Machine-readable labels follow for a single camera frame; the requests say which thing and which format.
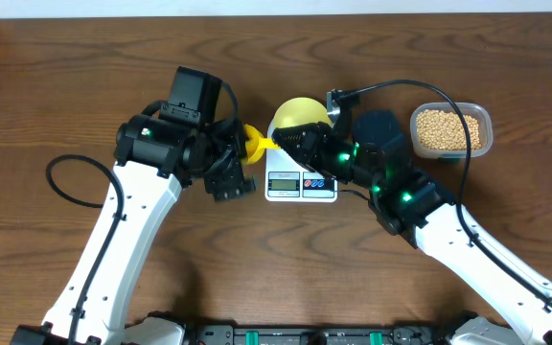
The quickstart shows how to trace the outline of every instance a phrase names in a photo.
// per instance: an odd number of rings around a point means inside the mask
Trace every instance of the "robotic arm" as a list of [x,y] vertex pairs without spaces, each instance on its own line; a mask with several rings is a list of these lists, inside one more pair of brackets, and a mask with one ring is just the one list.
[[[214,122],[221,87],[229,92],[236,110],[231,118]],[[304,168],[368,189],[368,206],[387,232],[402,236],[453,270],[504,317],[520,339],[505,329],[473,320],[447,341],[552,344],[552,304],[542,302],[506,274],[477,244],[484,244],[551,301],[552,283],[491,237],[464,209],[465,221],[475,235],[472,242],[462,231],[453,195],[413,167],[395,117],[373,111],[353,123],[351,108],[357,100],[349,96],[341,91],[328,94],[329,115],[337,119],[333,127],[318,123],[279,128],[273,140]],[[159,118],[151,117],[157,111]],[[124,193],[124,206],[109,246],[99,258],[119,206],[113,184],[65,290],[42,326],[19,326],[12,344],[183,343],[184,329],[161,318],[149,317],[126,329],[129,301],[156,231],[183,188],[203,178],[206,192],[215,200],[242,198],[255,190],[253,180],[242,172],[245,137],[236,112],[228,85],[180,67],[170,98],[150,104],[120,127],[114,173]],[[347,140],[351,131],[354,143]],[[375,337],[370,337],[375,344]]]

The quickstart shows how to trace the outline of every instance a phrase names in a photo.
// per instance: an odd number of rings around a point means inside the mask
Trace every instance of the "clear plastic container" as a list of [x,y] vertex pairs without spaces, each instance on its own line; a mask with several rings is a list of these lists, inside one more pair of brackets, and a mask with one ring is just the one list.
[[[464,115],[472,116],[478,121],[478,135],[480,139],[481,149],[473,149],[471,151],[471,157],[478,157],[487,153],[494,143],[494,131],[491,125],[491,118],[485,108],[474,103],[456,103],[461,109]],[[465,158],[466,152],[464,150],[442,150],[442,149],[428,149],[421,145],[419,140],[419,132],[417,130],[417,117],[424,110],[443,110],[446,112],[455,112],[455,110],[446,102],[442,103],[425,103],[417,108],[412,113],[410,118],[410,135],[412,136],[412,148],[414,152],[423,158]]]

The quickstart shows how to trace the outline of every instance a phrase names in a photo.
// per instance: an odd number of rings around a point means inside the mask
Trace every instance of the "wood grain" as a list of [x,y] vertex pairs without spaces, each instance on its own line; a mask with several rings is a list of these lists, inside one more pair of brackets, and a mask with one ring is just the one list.
[[[0,343],[38,324],[70,277],[99,210],[59,198],[44,168],[64,153],[113,162],[120,123],[168,94],[178,65],[228,81],[244,121],[333,88],[410,78],[483,105],[494,147],[475,158],[465,203],[506,246],[552,279],[552,14],[368,15],[0,21]],[[365,97],[402,128],[424,90]],[[419,159],[456,188],[461,167]],[[258,176],[264,166],[248,168]],[[62,188],[100,201],[83,164]],[[166,218],[128,321],[153,310],[241,324],[443,321],[499,316],[437,262],[386,234],[364,202],[215,204],[191,188]]]

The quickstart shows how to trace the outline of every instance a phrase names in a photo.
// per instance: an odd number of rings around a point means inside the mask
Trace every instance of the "container of beans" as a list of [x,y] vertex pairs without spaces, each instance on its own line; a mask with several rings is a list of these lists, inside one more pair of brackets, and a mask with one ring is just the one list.
[[[471,156],[487,153],[494,142],[489,113],[473,103],[457,103],[471,135]],[[423,158],[465,158],[466,137],[455,110],[448,103],[426,103],[410,118],[415,153]]]

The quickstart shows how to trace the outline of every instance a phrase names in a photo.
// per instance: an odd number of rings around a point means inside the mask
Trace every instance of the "white wall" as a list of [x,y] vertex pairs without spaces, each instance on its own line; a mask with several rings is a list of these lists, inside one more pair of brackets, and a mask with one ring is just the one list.
[[0,18],[552,12],[552,0],[0,0]]

